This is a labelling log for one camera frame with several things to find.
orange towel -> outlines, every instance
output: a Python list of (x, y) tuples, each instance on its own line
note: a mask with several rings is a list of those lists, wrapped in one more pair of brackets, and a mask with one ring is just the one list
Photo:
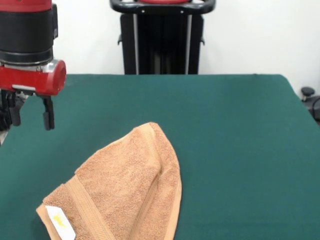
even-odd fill
[(172, 240), (182, 184), (175, 151), (156, 123), (97, 151), (37, 213), (61, 240), (45, 206), (62, 208), (77, 240)]

black robot stand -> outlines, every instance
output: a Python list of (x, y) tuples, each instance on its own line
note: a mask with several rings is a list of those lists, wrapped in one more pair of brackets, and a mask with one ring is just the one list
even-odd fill
[(120, 13), (124, 73), (198, 74), (203, 41), (202, 14), (215, 9), (216, 0), (180, 4), (110, 0)]

white label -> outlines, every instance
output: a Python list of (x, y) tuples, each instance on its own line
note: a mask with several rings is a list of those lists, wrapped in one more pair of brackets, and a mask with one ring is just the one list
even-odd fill
[(76, 233), (60, 207), (45, 206), (49, 218), (61, 240), (75, 240)]

table surface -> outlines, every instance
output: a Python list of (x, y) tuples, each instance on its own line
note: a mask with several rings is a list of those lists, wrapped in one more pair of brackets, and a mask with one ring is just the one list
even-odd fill
[(320, 131), (280, 75), (69, 75), (55, 126), (31, 97), (0, 148), (0, 239), (48, 240), (35, 209), (150, 121), (181, 167), (176, 240), (320, 239)]

black knob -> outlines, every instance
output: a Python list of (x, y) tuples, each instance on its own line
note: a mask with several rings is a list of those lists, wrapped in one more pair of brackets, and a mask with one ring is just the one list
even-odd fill
[(308, 98), (308, 97), (312, 96), (313, 94), (315, 94), (316, 91), (312, 87), (303, 87), (301, 89), (301, 92), (302, 92), (303, 96)]

